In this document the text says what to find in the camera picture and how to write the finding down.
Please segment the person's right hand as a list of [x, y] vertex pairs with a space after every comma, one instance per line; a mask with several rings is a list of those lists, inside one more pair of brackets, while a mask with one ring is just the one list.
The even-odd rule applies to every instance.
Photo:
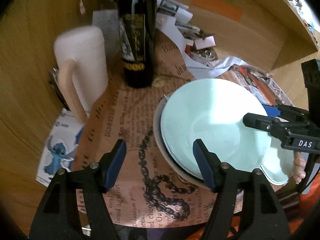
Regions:
[[299, 184], [306, 176], [306, 172], [304, 171], [306, 166], [306, 161], [300, 152], [294, 152], [293, 155], [294, 155], [294, 161], [293, 161], [292, 177], [296, 182], [296, 184]]

